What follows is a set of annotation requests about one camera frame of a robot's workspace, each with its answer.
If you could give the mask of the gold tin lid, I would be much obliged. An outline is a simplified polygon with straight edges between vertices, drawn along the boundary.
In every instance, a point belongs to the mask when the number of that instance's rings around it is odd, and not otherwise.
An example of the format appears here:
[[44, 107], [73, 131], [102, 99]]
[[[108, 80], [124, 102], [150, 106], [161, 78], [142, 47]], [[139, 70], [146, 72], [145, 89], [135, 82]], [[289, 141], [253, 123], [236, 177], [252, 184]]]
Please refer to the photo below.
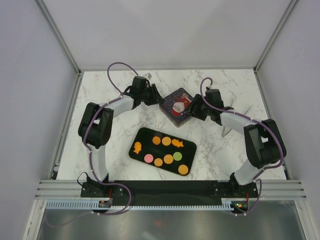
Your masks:
[[160, 104], [159, 107], [164, 106], [167, 109], [173, 108], [176, 111], [183, 111], [190, 107], [193, 97], [181, 87], [167, 95], [164, 100], [164, 104]]

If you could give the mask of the gold cookie tin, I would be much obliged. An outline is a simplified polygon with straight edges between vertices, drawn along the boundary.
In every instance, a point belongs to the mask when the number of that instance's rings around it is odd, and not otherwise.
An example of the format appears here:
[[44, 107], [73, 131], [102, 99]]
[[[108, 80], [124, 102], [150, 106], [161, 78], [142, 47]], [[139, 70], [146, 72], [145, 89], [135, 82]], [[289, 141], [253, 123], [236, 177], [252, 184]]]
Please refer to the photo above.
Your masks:
[[184, 110], [176, 111], [173, 108], [165, 108], [164, 106], [159, 107], [160, 111], [170, 120], [170, 122], [177, 128], [180, 128], [188, 121], [192, 119], [189, 112], [189, 107]]

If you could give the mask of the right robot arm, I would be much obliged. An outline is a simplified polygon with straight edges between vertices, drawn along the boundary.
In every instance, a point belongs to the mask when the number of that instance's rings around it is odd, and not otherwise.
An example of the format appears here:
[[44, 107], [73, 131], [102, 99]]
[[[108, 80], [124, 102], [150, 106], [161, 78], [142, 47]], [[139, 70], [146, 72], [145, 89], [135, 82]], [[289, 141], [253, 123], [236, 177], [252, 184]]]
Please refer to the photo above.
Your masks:
[[195, 95], [189, 112], [192, 117], [202, 121], [210, 117], [216, 124], [244, 136], [247, 160], [229, 178], [228, 191], [233, 197], [238, 198], [246, 193], [247, 186], [265, 170], [283, 165], [287, 150], [273, 119], [259, 121], [230, 106], [224, 106], [220, 91], [210, 88], [205, 91], [205, 96]]

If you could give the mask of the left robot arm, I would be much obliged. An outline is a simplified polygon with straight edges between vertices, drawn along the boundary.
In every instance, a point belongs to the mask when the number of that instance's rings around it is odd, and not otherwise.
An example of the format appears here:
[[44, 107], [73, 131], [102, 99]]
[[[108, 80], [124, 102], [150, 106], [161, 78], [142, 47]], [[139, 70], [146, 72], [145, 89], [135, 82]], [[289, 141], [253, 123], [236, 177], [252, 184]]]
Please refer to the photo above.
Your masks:
[[163, 104], [155, 84], [150, 84], [151, 74], [135, 76], [132, 84], [108, 103], [87, 104], [78, 128], [78, 135], [87, 148], [89, 172], [81, 184], [82, 198], [106, 197], [114, 186], [109, 182], [106, 167], [106, 144], [112, 133], [113, 119], [124, 112], [131, 111], [141, 103], [147, 106]]

